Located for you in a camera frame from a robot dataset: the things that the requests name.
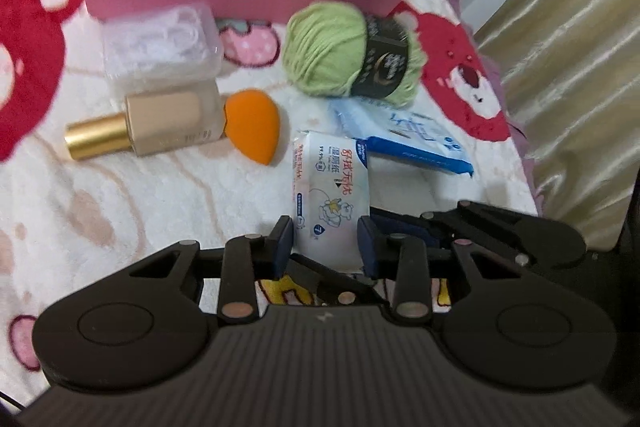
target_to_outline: purple fabric edge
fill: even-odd
[[[478,46],[476,45],[476,41],[474,40],[474,35],[472,29],[469,25],[465,24],[462,20],[462,10],[460,9],[460,0],[447,0],[451,7],[456,12],[456,15],[461,21],[462,27],[465,29],[466,34],[469,37],[469,41],[473,44],[476,52],[478,52],[478,57],[482,62],[482,66],[484,67],[484,72],[486,73],[487,80],[491,84],[491,87],[494,90],[495,96],[498,98],[498,102],[500,103],[500,107],[505,115],[507,120],[507,124],[509,125],[509,131],[511,134],[511,138],[513,138],[513,143],[516,146],[516,150],[518,151],[518,155],[520,156],[520,160],[522,161],[522,169],[524,170],[524,175],[527,179],[527,184],[529,184],[529,190],[531,192],[531,196],[533,197],[533,201],[536,204],[536,208],[538,210],[538,214],[542,215],[542,203],[543,197],[542,194],[538,193],[536,190],[536,186],[533,181],[533,167],[534,161],[531,158],[527,158],[527,151],[529,150],[529,140],[527,139],[527,135],[524,132],[523,127],[518,122],[511,119],[509,113],[506,109],[506,100],[504,97],[504,88],[502,87],[502,81],[500,79],[500,67],[498,64],[491,60],[489,57],[482,55],[480,51],[478,51]]]

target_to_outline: clear plastic box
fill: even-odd
[[[214,79],[223,45],[204,3],[112,19],[102,26],[104,68],[113,95]]]

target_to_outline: black cable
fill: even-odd
[[[3,393],[2,391],[0,391],[0,398],[2,398],[5,402],[10,403],[11,405],[13,405],[16,409],[24,411],[24,406],[20,402],[15,401],[13,398],[11,398],[9,395]]]

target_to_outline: white fleece blanket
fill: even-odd
[[[10,56],[1,41],[12,2],[0,0],[0,115],[18,83],[25,82],[26,62]],[[42,2],[56,6],[60,0]],[[446,0],[408,3],[453,25],[459,22]],[[75,163],[65,150],[65,125],[113,112],[116,104],[103,74],[99,24],[82,5],[62,28],[65,64],[48,113],[0,160],[0,325],[6,332],[0,339],[0,390],[23,403],[46,387],[30,338],[35,317],[47,306],[175,241],[193,238],[212,248],[243,233],[269,232],[281,214],[292,211],[292,134],[297,129],[335,130],[327,101],[289,86],[279,59],[263,68],[226,62],[218,81],[221,92],[258,87],[280,106],[280,145],[272,166],[253,163],[226,139],[145,158],[119,153]],[[282,42],[284,28],[274,30]],[[225,44],[236,42],[242,52],[242,32],[230,31]],[[255,61],[256,55],[245,59]],[[452,71],[446,85],[460,99],[471,100],[473,93],[464,91],[468,86],[460,88],[454,76]],[[487,118],[500,108],[479,76],[482,106],[476,113]],[[424,87],[415,110],[450,129],[466,147],[476,174],[470,178],[373,158],[372,205],[418,215],[469,199],[535,213],[510,137],[490,141],[470,136],[444,115]],[[207,309],[215,306],[215,290],[215,285],[206,286]],[[265,306],[264,296],[260,299]]]

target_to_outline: green yarn ball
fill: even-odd
[[[385,100],[402,107],[413,101],[427,57],[408,31],[409,61],[400,85]],[[364,61],[362,13],[342,2],[317,2],[287,24],[282,63],[292,84],[312,96],[349,96]]]

